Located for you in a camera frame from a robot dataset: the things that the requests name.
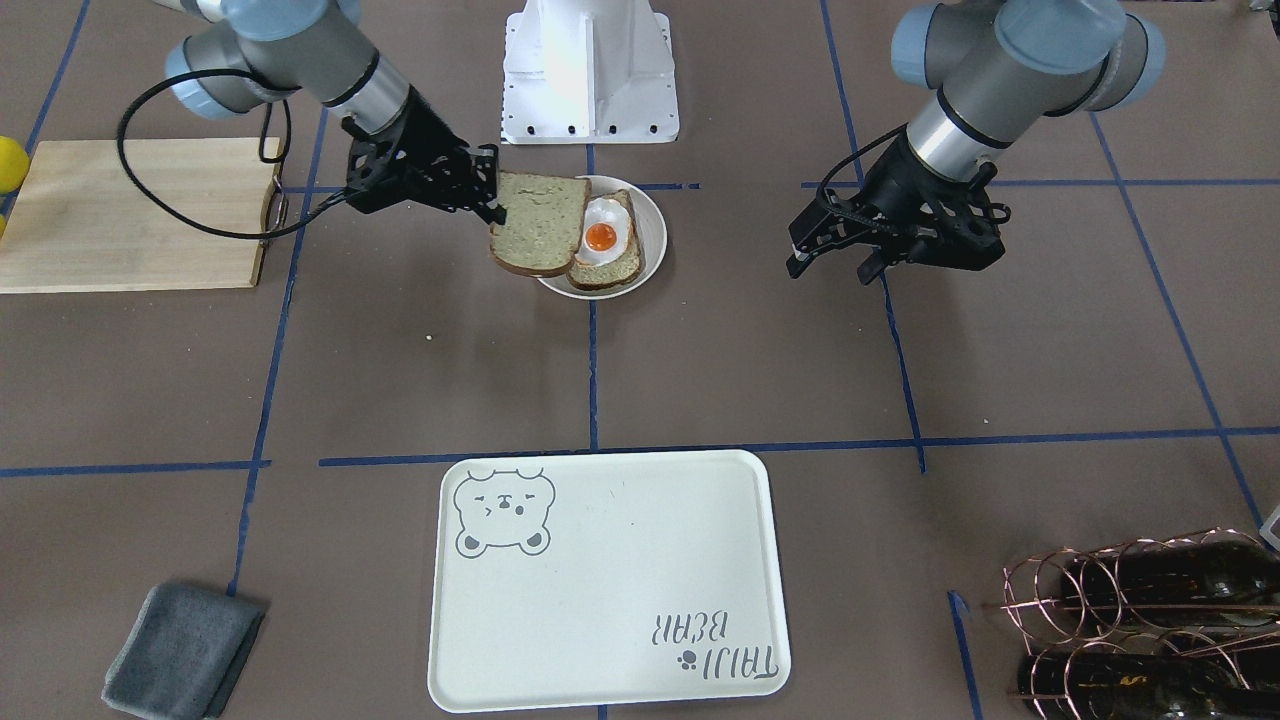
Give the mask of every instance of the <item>fried egg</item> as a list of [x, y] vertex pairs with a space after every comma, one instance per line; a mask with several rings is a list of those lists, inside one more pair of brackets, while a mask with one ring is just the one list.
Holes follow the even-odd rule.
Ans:
[[575, 259], [599, 266], [622, 256], [631, 242], [631, 214], [617, 200], [596, 197], [582, 215], [582, 243]]

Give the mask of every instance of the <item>white plate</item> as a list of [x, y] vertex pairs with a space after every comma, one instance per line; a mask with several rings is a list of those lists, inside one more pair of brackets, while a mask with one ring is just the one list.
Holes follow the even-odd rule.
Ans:
[[654, 272], [658, 270], [658, 265], [662, 264], [662, 259], [667, 255], [667, 220], [662, 218], [662, 211], [658, 210], [658, 205], [654, 204], [653, 199], [628, 182], [605, 176], [579, 177], [591, 181], [591, 197], [599, 197], [620, 190], [631, 193], [631, 208], [636, 214], [636, 233], [640, 236], [640, 246], [644, 249], [644, 268], [634, 281], [604, 290], [579, 290], [568, 282], [568, 275], [538, 278], [538, 282], [561, 295], [579, 300], [608, 300], [609, 297], [626, 295], [653, 277]]

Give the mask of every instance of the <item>bear drawing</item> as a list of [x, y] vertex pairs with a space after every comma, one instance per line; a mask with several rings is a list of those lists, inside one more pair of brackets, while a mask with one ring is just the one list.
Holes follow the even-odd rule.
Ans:
[[467, 479], [453, 492], [453, 506], [462, 519], [458, 552], [480, 557], [489, 547], [520, 546], [526, 555], [541, 555], [552, 542], [547, 516], [556, 501], [556, 486], [541, 470], [494, 470], [488, 477]]

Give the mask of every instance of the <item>yellow ball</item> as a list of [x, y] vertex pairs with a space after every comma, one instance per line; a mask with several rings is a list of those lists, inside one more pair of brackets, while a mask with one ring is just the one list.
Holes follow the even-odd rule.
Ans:
[[12, 137], [0, 136], [0, 193], [18, 190], [31, 169], [27, 151]]

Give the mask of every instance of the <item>gray cloth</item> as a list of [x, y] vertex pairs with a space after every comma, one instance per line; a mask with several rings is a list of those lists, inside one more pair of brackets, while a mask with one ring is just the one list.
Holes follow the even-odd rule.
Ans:
[[102, 700], [146, 720], [218, 717], [257, 637], [262, 610], [197, 588], [151, 588], [106, 671]]

